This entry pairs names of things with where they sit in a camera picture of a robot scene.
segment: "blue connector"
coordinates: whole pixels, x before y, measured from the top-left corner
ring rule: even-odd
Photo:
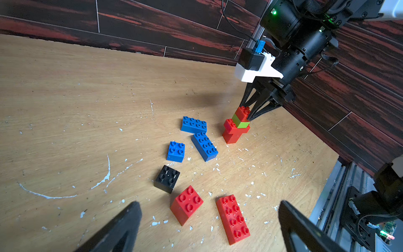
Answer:
[[[210,139],[206,136],[206,133],[201,132],[194,134],[192,136],[192,142],[196,146],[196,149],[199,151],[204,161],[207,162],[217,156],[218,151]]]
[[[196,120],[194,118],[183,117],[181,131],[186,131],[193,134],[201,132],[206,133],[207,123],[199,119]]]
[[[256,53],[261,53],[265,44],[266,44],[266,41],[256,40],[255,48],[253,49],[253,51]]]
[[[169,143],[168,155],[166,159],[169,161],[182,163],[185,157],[185,145],[179,144],[175,141]]]

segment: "stacked lego bricks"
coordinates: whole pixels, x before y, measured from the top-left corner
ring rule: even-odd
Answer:
[[[239,107],[231,119],[225,120],[225,131],[222,134],[227,144],[234,144],[238,141],[242,134],[250,130],[248,116],[250,114],[249,107]]]

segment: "red 2x4 brick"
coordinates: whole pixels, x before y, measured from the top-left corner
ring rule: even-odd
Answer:
[[[229,245],[251,235],[234,195],[219,198],[216,205]]]

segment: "black cable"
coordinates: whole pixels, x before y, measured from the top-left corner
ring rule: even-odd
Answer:
[[[323,72],[323,71],[329,70],[330,68],[336,66],[336,65],[339,63],[339,59],[336,58],[336,57],[327,56],[327,55],[325,55],[324,53],[321,53],[320,56],[321,56],[322,59],[324,59],[324,60],[332,61],[333,64],[332,64],[331,66],[329,66],[329,67],[323,68],[322,70],[319,70],[319,71],[316,71],[316,72],[302,73],[302,74],[298,75],[297,78],[298,78],[298,77],[307,76],[307,75],[311,75],[311,74],[315,74],[315,73],[319,73],[319,72]]]
[[[331,20],[331,19],[333,18],[333,17],[328,17],[328,19],[323,20],[323,19],[319,19],[319,18],[316,18],[316,17],[310,17],[310,16],[303,15],[303,14],[301,14],[301,13],[299,12],[297,6],[295,5],[295,1],[294,1],[294,0],[291,0],[291,1],[293,2],[293,5],[294,5],[294,8],[295,8],[296,12],[297,12],[301,17],[305,17],[306,19],[312,19],[312,20],[317,20],[317,21],[328,21],[328,20]]]
[[[245,36],[248,36],[251,40],[253,40],[254,42],[256,42],[256,40],[255,40],[254,38],[252,38],[250,35],[248,35],[248,34],[246,34],[246,33],[244,33],[244,32],[241,32],[240,30],[238,30],[237,28],[235,28],[235,27],[231,24],[231,22],[228,20],[228,18],[225,16],[225,13],[224,13],[224,0],[221,0],[221,10],[222,10],[222,15],[224,16],[225,20],[227,20],[227,22],[229,23],[229,25],[230,25],[232,28],[234,28],[235,31],[237,31],[237,32],[239,32],[239,33],[241,33],[241,34],[243,34],[243,35],[245,35]]]

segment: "blue lego brick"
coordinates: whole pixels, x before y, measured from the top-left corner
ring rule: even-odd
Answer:
[[[182,121],[182,131],[190,132],[193,134],[207,132],[207,123],[199,119],[183,117]]]
[[[169,161],[182,163],[184,157],[185,157],[185,145],[179,144],[175,141],[170,142],[168,148],[168,155],[166,156],[166,159]]]
[[[207,162],[217,156],[218,151],[210,139],[206,136],[206,133],[201,132],[194,134],[192,136],[192,142],[196,146],[196,149],[199,151],[204,161]]]

